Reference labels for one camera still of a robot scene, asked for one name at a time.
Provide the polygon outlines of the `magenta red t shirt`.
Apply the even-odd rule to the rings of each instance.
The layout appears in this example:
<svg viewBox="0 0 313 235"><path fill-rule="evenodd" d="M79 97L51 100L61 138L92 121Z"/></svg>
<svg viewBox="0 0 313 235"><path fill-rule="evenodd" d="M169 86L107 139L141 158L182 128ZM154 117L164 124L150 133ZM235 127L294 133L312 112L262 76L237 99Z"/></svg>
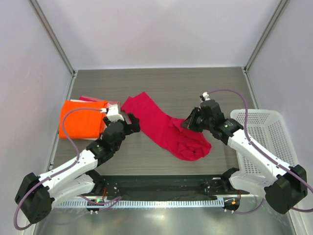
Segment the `magenta red t shirt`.
<svg viewBox="0 0 313 235"><path fill-rule="evenodd" d="M196 161L207 156L212 148L202 133L181 127L183 119L167 115L145 92L128 97L121 110L134 114L141 131L178 159Z"/></svg>

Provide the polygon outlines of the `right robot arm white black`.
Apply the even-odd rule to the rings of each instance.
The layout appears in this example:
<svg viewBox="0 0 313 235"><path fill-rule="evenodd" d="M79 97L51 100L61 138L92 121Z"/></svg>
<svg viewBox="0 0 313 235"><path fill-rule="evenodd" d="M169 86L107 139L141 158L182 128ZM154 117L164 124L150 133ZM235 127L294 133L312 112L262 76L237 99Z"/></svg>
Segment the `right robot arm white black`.
<svg viewBox="0 0 313 235"><path fill-rule="evenodd" d="M213 99L195 107L181 124L194 132L209 131L213 137L246 157L261 176L247 174L232 168L222 175L223 192L243 190L264 198L278 213L285 214L308 194L307 173L300 166L291 166L255 141L236 120L225 118L219 104Z"/></svg>

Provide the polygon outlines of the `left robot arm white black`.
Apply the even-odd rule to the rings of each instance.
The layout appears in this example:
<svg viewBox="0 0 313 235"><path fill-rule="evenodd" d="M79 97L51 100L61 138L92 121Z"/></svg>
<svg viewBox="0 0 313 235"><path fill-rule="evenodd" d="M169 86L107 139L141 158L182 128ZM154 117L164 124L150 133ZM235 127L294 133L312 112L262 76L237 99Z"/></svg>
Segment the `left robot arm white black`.
<svg viewBox="0 0 313 235"><path fill-rule="evenodd" d="M130 123L122 115L106 117L107 128L100 138L68 162L40 175L27 174L15 196L17 211L23 212L30 224L36 224L72 197L100 195L105 180L95 169L114 156L127 135L140 131L139 119L132 113L127 115Z"/></svg>

